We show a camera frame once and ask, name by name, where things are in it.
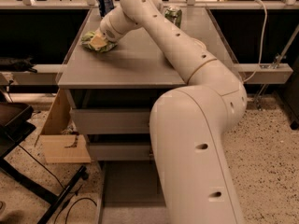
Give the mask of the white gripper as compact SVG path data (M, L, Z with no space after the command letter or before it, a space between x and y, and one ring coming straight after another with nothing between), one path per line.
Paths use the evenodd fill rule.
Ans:
M109 21L101 21L99 27L96 29L96 32L100 35L95 35L91 41L90 46L94 50L100 50L101 48L107 45L107 41L117 42L120 40L120 35L112 28Z

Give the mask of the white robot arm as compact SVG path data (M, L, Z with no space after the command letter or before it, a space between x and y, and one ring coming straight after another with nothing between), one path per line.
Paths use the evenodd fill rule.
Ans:
M161 0L120 0L98 31L116 42L144 28L185 83L160 96L149 118L171 224L245 224L221 144L245 113L245 88L238 75L165 18L161 6Z

